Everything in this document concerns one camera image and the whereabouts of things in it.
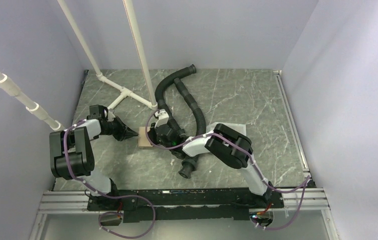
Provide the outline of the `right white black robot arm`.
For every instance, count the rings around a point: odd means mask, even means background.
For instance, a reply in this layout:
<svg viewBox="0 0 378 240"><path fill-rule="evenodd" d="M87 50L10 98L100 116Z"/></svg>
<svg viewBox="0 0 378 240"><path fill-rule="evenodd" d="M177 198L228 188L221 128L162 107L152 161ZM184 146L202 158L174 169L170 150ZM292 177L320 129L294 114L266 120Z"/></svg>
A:
<svg viewBox="0 0 378 240"><path fill-rule="evenodd" d="M166 124L152 124L145 130L148 141L155 147L176 153L195 169L191 161L202 154L212 154L226 166L240 172L252 193L253 203L263 208L272 200L271 182L264 176L253 155L252 141L245 135L219 123L210 132L182 138Z"/></svg>

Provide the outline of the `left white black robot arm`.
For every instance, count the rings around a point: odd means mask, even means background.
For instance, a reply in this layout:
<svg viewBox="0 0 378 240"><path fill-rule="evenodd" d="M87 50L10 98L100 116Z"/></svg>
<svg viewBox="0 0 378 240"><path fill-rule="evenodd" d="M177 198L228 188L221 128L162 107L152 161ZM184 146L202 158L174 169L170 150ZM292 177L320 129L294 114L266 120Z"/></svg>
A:
<svg viewBox="0 0 378 240"><path fill-rule="evenodd" d="M113 136L119 142L138 136L103 105L89 107L89 115L71 127L49 135L50 167L54 177L77 181L101 197L108 210L119 206L120 195L114 182L95 167L91 142L100 136Z"/></svg>

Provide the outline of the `tan leather card holder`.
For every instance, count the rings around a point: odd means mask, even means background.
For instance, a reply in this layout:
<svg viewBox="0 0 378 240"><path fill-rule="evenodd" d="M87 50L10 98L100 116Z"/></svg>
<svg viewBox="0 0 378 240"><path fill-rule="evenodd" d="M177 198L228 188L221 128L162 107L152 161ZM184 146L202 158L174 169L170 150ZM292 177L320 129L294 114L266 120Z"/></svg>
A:
<svg viewBox="0 0 378 240"><path fill-rule="evenodd" d="M140 148L152 148L153 146L148 141L145 130L146 130L145 127L139 127L138 147L140 147Z"/></svg>

